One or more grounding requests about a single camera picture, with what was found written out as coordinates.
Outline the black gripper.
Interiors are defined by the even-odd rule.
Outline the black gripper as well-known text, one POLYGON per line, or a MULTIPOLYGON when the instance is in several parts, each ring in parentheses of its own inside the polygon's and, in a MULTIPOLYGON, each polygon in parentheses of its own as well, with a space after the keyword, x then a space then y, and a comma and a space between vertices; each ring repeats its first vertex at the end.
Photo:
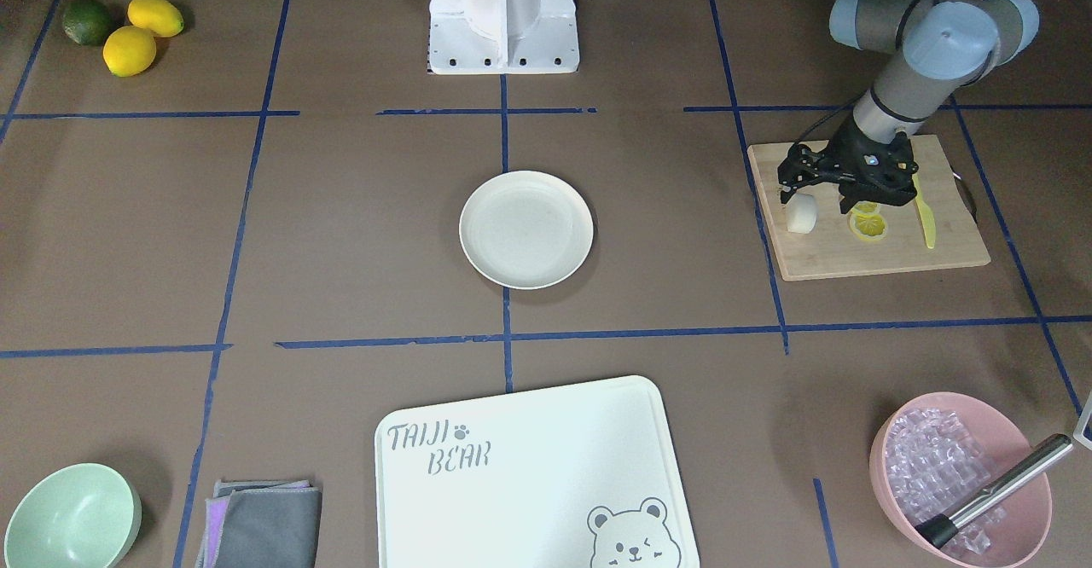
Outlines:
POLYGON ((847 118, 820 151, 804 143, 790 146, 778 166, 780 202, 790 202, 800 188, 835 184, 842 214, 873 216, 879 204, 912 202, 916 196, 912 176, 917 171, 909 134, 899 131, 889 143, 879 143, 847 118))

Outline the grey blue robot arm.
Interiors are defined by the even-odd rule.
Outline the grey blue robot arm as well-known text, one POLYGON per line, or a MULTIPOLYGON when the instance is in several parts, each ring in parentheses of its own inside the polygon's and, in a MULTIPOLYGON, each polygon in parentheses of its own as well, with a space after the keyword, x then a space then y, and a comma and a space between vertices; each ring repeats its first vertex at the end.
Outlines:
POLYGON ((918 194, 912 137, 956 90, 1013 60, 1038 31, 1031 0, 836 0, 831 37, 889 61, 824 147, 788 149, 778 167, 780 202, 834 184, 842 213, 860 202, 911 203, 918 194))

